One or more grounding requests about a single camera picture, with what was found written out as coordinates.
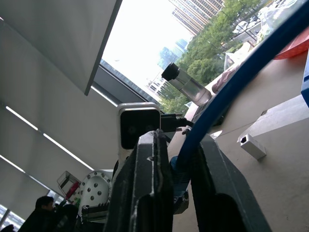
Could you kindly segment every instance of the small white block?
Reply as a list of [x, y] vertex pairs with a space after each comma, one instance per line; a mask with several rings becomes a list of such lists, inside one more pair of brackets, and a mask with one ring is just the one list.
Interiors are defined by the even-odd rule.
[[240, 147], [257, 160], [266, 155], [265, 148], [249, 134], [240, 139]]

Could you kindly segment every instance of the red object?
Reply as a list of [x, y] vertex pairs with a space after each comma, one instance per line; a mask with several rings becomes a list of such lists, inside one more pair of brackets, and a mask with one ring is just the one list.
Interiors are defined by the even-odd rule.
[[[301, 34], [299, 34], [295, 39], [293, 39], [293, 41], [291, 41], [278, 55], [276, 55], [274, 59], [292, 58], [305, 51], [308, 51], [308, 48], [309, 48], [309, 28], [305, 29]], [[236, 72], [236, 70], [238, 70], [241, 64], [224, 71], [221, 74], [221, 78], [217, 81], [216, 84], [212, 86], [212, 91], [214, 93], [219, 92], [224, 83], [227, 82], [233, 76], [233, 74]]]
[[290, 42], [274, 59], [287, 59], [297, 56], [309, 48], [309, 28], [305, 29]]
[[79, 187], [79, 182], [75, 182], [75, 183], [71, 186], [70, 190], [67, 192], [67, 194], [66, 194], [66, 200], [68, 200], [68, 199], [73, 195], [73, 193], [78, 189], [78, 187]]

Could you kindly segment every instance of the sky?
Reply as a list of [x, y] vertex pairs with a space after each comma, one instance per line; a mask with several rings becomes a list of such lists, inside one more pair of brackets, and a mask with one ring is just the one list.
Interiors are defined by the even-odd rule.
[[190, 34], [172, 16], [168, 0], [123, 0], [103, 59], [139, 87], [161, 75], [159, 51]]

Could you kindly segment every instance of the dark hair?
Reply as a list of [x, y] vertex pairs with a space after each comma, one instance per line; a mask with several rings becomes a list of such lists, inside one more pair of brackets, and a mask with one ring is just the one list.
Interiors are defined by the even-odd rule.
[[7, 227], [4, 227], [1, 232], [13, 232], [14, 231], [14, 225], [8, 225]]
[[43, 205], [48, 206], [50, 202], [54, 202], [54, 199], [52, 197], [42, 196], [37, 199], [37, 202], [35, 203], [35, 208], [41, 209]]

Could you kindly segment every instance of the white ceiling panel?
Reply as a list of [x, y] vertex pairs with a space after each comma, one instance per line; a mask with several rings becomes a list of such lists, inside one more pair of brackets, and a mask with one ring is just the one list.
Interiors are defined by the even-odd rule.
[[0, 16], [88, 94], [121, 0], [0, 1]]
[[3, 159], [0, 159], [0, 176], [0, 204], [26, 220], [34, 210], [36, 200], [46, 195], [48, 189]]
[[57, 179], [65, 171], [79, 180], [90, 172], [39, 131], [3, 108], [0, 108], [0, 128], [0, 155], [55, 191], [60, 192]]
[[0, 35], [0, 101], [91, 167], [112, 169], [116, 107], [94, 90], [85, 96], [2, 21]]

